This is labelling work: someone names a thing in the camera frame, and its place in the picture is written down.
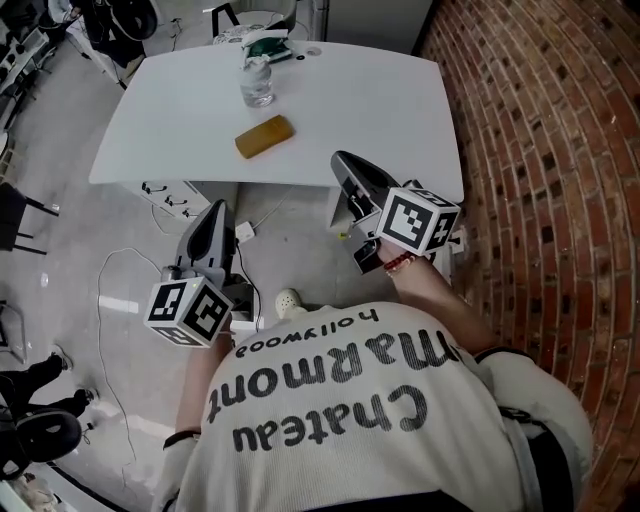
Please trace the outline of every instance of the water bottle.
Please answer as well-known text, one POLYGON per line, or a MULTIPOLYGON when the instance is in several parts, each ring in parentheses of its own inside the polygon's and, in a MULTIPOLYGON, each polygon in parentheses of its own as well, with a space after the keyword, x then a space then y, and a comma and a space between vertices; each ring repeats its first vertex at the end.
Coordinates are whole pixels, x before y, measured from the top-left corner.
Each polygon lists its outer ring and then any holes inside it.
POLYGON ((273 99, 271 66, 265 58, 250 58, 240 71, 240 90, 248 107, 266 107, 273 99))

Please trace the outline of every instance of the power adapter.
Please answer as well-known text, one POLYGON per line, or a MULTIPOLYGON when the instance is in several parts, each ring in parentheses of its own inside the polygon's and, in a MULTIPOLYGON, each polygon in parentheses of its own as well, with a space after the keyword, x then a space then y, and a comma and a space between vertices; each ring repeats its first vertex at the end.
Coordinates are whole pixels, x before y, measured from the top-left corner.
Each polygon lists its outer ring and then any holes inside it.
POLYGON ((251 240, 254 236, 256 236, 256 232, 253 230, 253 227, 251 227, 250 222, 243 222, 239 226, 236 226, 238 243, 242 244, 247 240, 251 240))

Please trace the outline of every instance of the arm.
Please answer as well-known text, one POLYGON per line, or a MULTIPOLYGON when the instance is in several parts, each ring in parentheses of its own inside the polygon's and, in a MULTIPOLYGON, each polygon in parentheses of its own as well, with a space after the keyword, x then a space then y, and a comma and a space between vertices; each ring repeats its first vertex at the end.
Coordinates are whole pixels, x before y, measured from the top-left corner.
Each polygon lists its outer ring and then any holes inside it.
MULTIPOLYGON (((403 252, 382 240, 378 256, 386 263, 403 252)), ((496 345, 493 333, 482 317, 451 289, 426 258, 418 258, 396 272, 392 279, 402 304, 436 318, 471 355, 496 345)))
MULTIPOLYGON (((228 332, 229 325, 223 328, 228 332)), ((221 334, 206 350, 192 349, 182 388, 182 398, 176 418, 176 432, 192 430, 200 432, 200 422, 207 403, 207 392, 214 373, 232 349, 231 336, 221 334)))

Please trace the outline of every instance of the bracelet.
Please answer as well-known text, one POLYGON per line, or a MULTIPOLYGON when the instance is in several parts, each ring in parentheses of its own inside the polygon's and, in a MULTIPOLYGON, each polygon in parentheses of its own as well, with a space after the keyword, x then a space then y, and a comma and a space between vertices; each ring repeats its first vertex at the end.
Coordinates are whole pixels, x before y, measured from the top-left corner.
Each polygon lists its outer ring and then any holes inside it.
POLYGON ((418 257, 415 254, 407 251, 404 254, 398 256, 396 259, 385 263, 384 269, 389 277, 393 277, 394 274, 411 265, 414 261, 416 261, 416 259, 418 259, 418 257))

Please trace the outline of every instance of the brick wall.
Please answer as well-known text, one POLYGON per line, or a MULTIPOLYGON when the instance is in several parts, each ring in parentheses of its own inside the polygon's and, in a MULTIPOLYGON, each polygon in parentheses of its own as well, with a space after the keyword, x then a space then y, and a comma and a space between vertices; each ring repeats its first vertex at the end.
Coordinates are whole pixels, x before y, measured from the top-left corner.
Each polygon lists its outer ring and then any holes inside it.
POLYGON ((471 235, 467 290, 582 400, 589 510, 640 480, 640 23, 615 0, 443 0, 440 64, 471 235))

